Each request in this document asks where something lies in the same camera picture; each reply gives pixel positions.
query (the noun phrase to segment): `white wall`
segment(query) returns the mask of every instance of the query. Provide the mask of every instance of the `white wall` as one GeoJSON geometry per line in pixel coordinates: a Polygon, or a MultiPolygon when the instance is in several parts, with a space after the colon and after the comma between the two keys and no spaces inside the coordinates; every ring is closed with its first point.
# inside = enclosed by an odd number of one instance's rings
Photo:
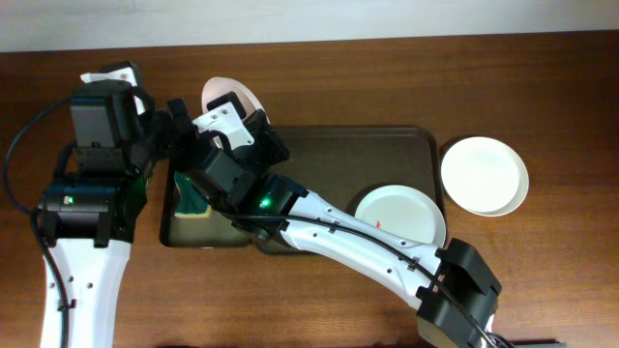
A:
{"type": "Polygon", "coordinates": [[[619,29],[619,0],[0,0],[0,51],[619,29]]]}

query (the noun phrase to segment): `black tray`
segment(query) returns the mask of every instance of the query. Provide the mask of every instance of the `black tray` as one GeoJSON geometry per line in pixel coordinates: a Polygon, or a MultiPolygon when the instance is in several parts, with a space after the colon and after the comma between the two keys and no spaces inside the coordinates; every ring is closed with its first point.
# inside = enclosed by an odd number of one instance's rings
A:
{"type": "MultiPolygon", "coordinates": [[[[361,199],[383,185],[405,185],[430,197],[443,216],[438,149],[432,134],[421,128],[278,128],[290,160],[272,171],[317,192],[353,215],[361,199]]],[[[167,247],[246,247],[251,239],[213,212],[207,218],[177,218],[179,194],[174,169],[168,168],[160,241],[167,247]]],[[[291,248],[269,243],[268,253],[291,248]]]]}

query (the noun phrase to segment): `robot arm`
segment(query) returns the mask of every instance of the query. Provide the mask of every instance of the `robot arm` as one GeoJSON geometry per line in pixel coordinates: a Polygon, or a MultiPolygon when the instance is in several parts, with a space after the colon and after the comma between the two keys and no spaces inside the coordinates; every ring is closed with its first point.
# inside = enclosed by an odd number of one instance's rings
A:
{"type": "MultiPolygon", "coordinates": [[[[143,90],[137,93],[139,76],[132,73],[135,66],[129,65],[82,76],[93,82],[72,96],[79,172],[55,178],[41,204],[42,228],[71,304],[69,347],[111,346],[135,219],[146,204],[152,167],[165,158],[235,227],[258,240],[330,257],[386,286],[418,309],[420,335],[430,343],[482,345],[479,330],[455,302],[486,326],[501,288],[473,247],[458,240],[447,250],[420,244],[339,211],[292,180],[268,173],[289,154],[263,110],[248,116],[228,93],[191,122],[180,100],[168,103],[169,113],[149,109],[154,103],[143,90]],[[144,104],[149,107],[138,116],[144,104]],[[434,283],[438,276],[441,284],[434,283]],[[440,296],[434,285],[455,299],[440,296]]],[[[57,347],[61,332],[49,271],[47,279],[45,348],[57,347]]]]}

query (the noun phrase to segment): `wooden table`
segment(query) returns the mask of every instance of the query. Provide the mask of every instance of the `wooden table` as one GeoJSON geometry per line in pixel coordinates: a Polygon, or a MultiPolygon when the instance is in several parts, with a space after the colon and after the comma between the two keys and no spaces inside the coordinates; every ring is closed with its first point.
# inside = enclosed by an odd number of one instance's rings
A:
{"type": "MultiPolygon", "coordinates": [[[[155,47],[0,55],[0,152],[81,73],[136,62],[159,106],[199,110],[212,76],[243,81],[276,126],[419,125],[439,143],[498,138],[531,188],[505,217],[447,199],[452,237],[475,246],[503,284],[494,328],[572,347],[619,341],[619,33],[446,37],[340,43],[155,47]]],[[[32,206],[73,138],[68,110],[15,152],[11,178],[32,206]]],[[[415,342],[415,311],[327,258],[159,242],[166,163],[149,188],[120,290],[115,347],[359,347],[415,342]]],[[[0,345],[38,345],[44,267],[26,217],[0,202],[0,345]]]]}

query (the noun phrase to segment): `table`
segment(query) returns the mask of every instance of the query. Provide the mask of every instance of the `table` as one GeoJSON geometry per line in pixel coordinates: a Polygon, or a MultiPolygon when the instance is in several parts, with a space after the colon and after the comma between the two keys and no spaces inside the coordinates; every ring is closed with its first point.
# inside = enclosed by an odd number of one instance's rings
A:
{"type": "MultiPolygon", "coordinates": [[[[452,237],[475,246],[503,284],[494,328],[512,340],[571,347],[619,341],[619,32],[151,47],[0,54],[0,153],[79,75],[136,62],[158,106],[191,113],[212,76],[243,81],[276,126],[409,126],[438,142],[485,135],[529,170],[524,204],[478,217],[446,200],[452,237]]],[[[69,111],[35,126],[11,179],[32,206],[69,111]]],[[[116,313],[115,347],[367,347],[414,343],[415,311],[363,275],[321,257],[159,242],[166,163],[137,222],[116,313]]],[[[27,219],[0,202],[0,345],[38,345],[44,267],[27,219]]]]}

